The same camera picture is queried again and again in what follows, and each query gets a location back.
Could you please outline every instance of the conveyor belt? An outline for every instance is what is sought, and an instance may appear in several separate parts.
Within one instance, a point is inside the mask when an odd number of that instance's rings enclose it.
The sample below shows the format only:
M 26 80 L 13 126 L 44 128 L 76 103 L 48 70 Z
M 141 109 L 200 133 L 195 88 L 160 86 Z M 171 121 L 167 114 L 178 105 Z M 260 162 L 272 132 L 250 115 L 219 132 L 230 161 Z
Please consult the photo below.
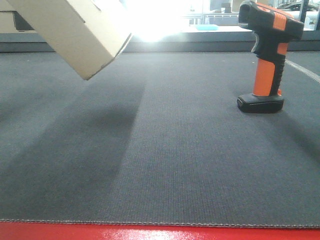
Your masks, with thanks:
M 287 58 L 319 74 L 318 52 Z M 0 55 L 1 221 L 320 227 L 320 84 L 247 114 L 252 53 L 123 53 L 90 81 Z

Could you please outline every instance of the red surface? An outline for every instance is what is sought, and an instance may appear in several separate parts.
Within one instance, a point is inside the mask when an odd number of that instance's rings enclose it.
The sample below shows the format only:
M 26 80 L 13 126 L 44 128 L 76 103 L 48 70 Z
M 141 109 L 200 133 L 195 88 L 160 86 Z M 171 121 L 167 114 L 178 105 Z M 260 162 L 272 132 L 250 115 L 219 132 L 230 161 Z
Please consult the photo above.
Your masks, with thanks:
M 320 240 L 320 229 L 0 222 L 0 240 Z

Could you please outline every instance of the scanner grip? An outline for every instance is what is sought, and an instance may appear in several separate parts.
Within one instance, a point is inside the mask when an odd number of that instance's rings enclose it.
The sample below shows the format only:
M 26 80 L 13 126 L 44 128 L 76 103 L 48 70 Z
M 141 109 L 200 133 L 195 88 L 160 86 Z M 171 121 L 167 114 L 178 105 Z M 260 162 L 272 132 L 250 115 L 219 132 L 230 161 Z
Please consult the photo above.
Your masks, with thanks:
M 252 52 L 259 60 L 252 93 L 261 97 L 275 96 L 282 79 L 289 41 L 276 35 L 255 34 Z

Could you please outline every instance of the white box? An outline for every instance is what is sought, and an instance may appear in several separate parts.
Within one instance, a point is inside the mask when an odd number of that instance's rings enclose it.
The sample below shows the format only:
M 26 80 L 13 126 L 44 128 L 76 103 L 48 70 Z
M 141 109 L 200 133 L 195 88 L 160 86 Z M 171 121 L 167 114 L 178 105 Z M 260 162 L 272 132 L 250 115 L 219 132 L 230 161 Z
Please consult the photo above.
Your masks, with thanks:
M 118 0 L 8 0 L 85 80 L 129 42 L 127 12 Z
M 14 8 L 6 0 L 0 0 L 0 12 L 5 11 L 14 11 Z
M 12 11 L 0 11 L 0 34 L 18 33 Z

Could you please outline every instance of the barcode scanner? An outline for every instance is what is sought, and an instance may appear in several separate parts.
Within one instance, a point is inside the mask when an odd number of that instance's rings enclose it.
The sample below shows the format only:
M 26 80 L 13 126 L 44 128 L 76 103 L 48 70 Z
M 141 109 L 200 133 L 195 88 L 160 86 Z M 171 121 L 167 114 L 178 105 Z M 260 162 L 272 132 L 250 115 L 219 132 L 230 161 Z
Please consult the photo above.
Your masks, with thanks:
M 276 113 L 284 105 L 279 86 L 288 43 L 301 39 L 304 23 L 285 11 L 246 0 L 240 5 L 238 24 L 254 32 L 252 52 L 258 57 L 253 91 L 238 97 L 238 108 L 245 113 Z

